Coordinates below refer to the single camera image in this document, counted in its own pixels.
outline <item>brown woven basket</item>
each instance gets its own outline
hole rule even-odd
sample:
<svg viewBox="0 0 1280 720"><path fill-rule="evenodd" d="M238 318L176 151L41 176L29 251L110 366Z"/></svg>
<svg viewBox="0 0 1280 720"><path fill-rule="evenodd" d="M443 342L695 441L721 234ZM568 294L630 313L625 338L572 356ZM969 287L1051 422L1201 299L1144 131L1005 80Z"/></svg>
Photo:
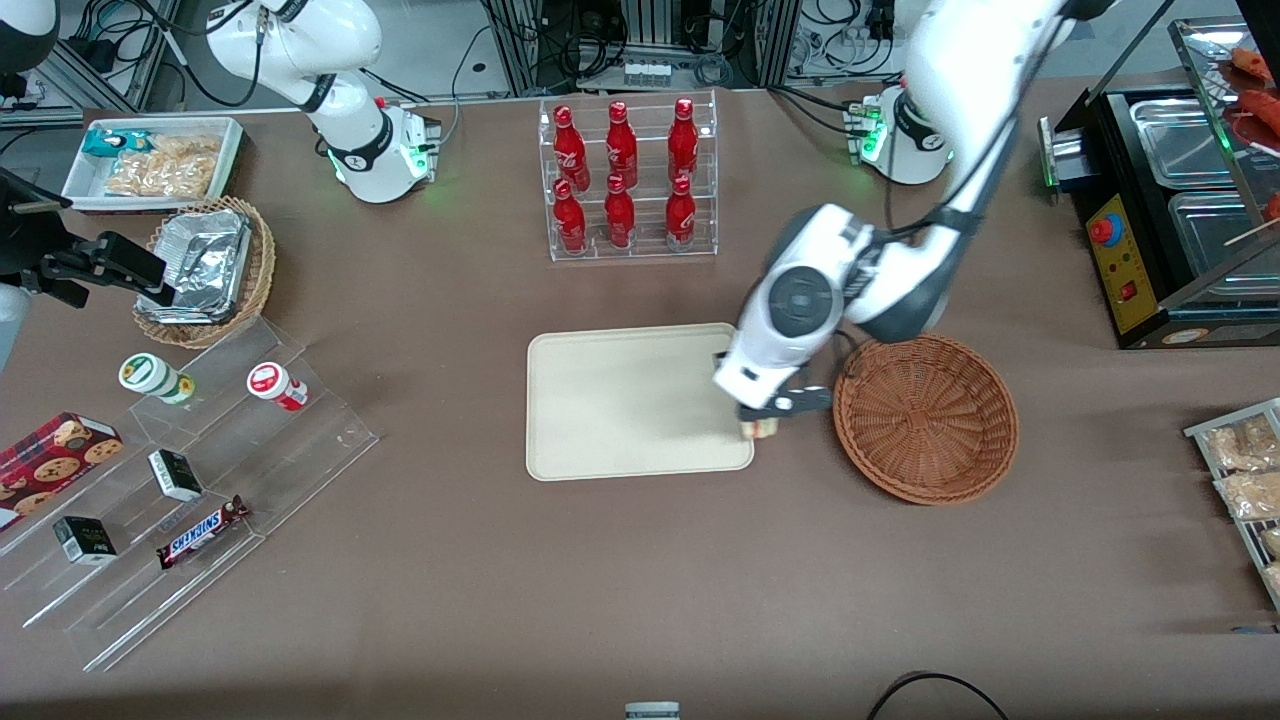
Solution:
<svg viewBox="0 0 1280 720"><path fill-rule="evenodd" d="M266 296L271 293L271 274L275 272L275 240L271 237L271 228L266 227L262 215L252 205L237 197L219 197L183 208L178 213L212 213L216 210L236 210L243 213L253 223L253 234L250 238L248 259L244 260L244 279L241 286L239 309L230 320L220 325L161 325L152 323L137 310L133 311L133 322L142 328L154 341L166 345L180 345L189 350L204 350L218 342L219 338L232 332L237 325L262 311L266 305ZM151 233L147 250L155 250L160 238L160 228Z"/></svg>
<svg viewBox="0 0 1280 720"><path fill-rule="evenodd" d="M849 356L832 409L845 452L873 483L920 505L974 500L1009 471L1018 411L964 345L924 334Z"/></svg>

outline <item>table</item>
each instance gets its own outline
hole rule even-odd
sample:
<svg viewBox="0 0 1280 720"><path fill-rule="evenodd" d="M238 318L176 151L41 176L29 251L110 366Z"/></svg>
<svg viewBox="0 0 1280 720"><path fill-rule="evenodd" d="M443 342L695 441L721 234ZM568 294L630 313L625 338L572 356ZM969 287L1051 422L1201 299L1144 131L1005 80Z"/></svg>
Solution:
<svg viewBox="0 0 1280 720"><path fill-rule="evenodd" d="M1080 90L1038 83L1028 117ZM439 182L387 206L334 182L302 115L239 115L236 190L279 245L266 314L384 439L106 674L0 607L4 717L607 719L667 698L690 719L859 717L918 669L1011 716L1274 717L1280 641L1228 632L1274 614L1180 429L1276 395L1275 352L1115 350L1070 208L1033 190L1033 122L938 327L1021 415L987 497L886 496L824 414L740 473L529 478L535 336L733 322L791 213L881 219L884 183L842 138L764 92L718 97L721 255L613 268L547 258L536 102L466 105ZM940 192L896 188L897 220ZM72 223L142 238L155 218ZM189 357L146 341L129 301L36 304L0 375L0 437L64 409L114 418L133 351ZM916 685L882 717L983 712Z"/></svg>

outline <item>coca-cola bottle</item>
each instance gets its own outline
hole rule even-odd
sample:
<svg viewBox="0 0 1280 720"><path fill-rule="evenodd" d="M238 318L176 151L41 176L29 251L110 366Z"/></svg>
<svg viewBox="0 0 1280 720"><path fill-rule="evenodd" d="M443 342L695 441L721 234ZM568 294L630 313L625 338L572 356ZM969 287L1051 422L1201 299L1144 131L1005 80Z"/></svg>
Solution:
<svg viewBox="0 0 1280 720"><path fill-rule="evenodd" d="M561 105L552 113L556 118L556 164L561 177L573 184L577 192L591 187L591 170L586 168L586 143L582 133L573 127L573 113Z"/></svg>
<svg viewBox="0 0 1280 720"><path fill-rule="evenodd" d="M681 174L671 183L667 199L667 247L684 252L694 243L694 213L698 206L689 196L689 176Z"/></svg>
<svg viewBox="0 0 1280 720"><path fill-rule="evenodd" d="M631 247L636 234L636 205L627 195L622 173L609 174L609 196L604 199L604 215L609 220L609 243L618 250Z"/></svg>
<svg viewBox="0 0 1280 720"><path fill-rule="evenodd" d="M556 178L552 190L556 192L552 214L556 215L556 231L561 236L564 252L581 255L586 252L586 215L582 213L582 206L573 197L573 188L567 179Z"/></svg>
<svg viewBox="0 0 1280 720"><path fill-rule="evenodd" d="M667 174L672 182L682 174L692 179L698 172L698 128L694 127L694 101L687 97L676 100L676 122L667 136Z"/></svg>
<svg viewBox="0 0 1280 720"><path fill-rule="evenodd" d="M640 159L636 152L636 131L627 122L627 104L609 102L609 135L604 138L609 151L609 172L622 176L627 188L640 182Z"/></svg>

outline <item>red cookie box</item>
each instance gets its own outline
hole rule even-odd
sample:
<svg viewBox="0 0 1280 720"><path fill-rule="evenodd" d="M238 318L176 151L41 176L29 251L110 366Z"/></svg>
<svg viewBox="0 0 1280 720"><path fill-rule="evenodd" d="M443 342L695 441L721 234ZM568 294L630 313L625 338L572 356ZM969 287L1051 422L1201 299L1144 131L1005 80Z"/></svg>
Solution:
<svg viewBox="0 0 1280 720"><path fill-rule="evenodd" d="M115 428L63 413L0 451L0 532L123 447Z"/></svg>

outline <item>aluminum foil container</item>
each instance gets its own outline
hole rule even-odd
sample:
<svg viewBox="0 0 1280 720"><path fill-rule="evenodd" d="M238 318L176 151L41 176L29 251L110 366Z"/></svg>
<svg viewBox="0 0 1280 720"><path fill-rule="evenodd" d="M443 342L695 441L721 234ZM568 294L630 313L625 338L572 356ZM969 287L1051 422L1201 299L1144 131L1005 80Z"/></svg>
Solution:
<svg viewBox="0 0 1280 720"><path fill-rule="evenodd" d="M234 210L169 218L154 252L165 261L164 279L174 288L173 305L161 307L138 297L137 311L161 324L230 320L244 279L252 229L252 222Z"/></svg>

